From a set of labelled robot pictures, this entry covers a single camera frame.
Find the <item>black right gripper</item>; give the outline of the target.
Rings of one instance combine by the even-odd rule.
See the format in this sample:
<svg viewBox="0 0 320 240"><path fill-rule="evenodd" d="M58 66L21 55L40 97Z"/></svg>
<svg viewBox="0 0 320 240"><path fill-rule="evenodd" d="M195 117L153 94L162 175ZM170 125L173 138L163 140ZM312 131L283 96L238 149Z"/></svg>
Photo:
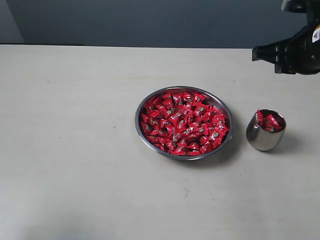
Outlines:
<svg viewBox="0 0 320 240"><path fill-rule="evenodd" d="M305 26L291 38L255 46L251 59L274 64L276 74L315 75L320 72L320 25Z"/></svg>

